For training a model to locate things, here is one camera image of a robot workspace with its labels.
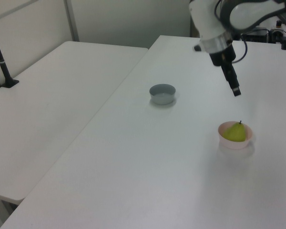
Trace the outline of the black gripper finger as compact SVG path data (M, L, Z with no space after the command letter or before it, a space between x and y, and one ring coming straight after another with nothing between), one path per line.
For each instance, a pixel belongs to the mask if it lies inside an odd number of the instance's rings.
M239 89L239 82L237 80L237 75L231 63L224 63L221 66L225 79L229 83L229 86L234 94L234 96L241 95L241 91Z

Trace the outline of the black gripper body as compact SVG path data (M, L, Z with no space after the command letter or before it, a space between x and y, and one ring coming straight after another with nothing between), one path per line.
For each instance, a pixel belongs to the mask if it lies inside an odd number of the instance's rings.
M214 66L222 66L225 63L231 63L236 59L236 54L232 45L220 52L209 54Z

